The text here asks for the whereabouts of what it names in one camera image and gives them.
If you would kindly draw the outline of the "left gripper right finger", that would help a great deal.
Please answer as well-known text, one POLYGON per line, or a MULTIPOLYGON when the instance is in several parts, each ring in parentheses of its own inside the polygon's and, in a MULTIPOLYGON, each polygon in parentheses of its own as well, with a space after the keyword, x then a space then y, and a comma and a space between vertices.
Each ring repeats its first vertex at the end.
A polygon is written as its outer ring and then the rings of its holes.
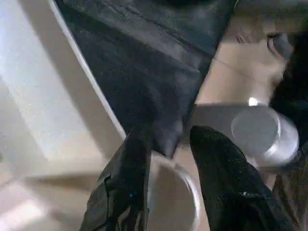
POLYGON ((193 126, 190 147, 210 230, 293 230, 258 171, 228 137, 193 126))

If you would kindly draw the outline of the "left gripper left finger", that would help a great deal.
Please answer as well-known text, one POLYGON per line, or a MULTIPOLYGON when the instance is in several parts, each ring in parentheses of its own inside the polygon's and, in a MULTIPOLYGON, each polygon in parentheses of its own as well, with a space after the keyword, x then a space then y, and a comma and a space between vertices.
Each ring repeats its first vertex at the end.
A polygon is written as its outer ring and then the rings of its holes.
POLYGON ((115 152, 87 202, 82 231, 147 229, 152 136, 132 131, 115 152))

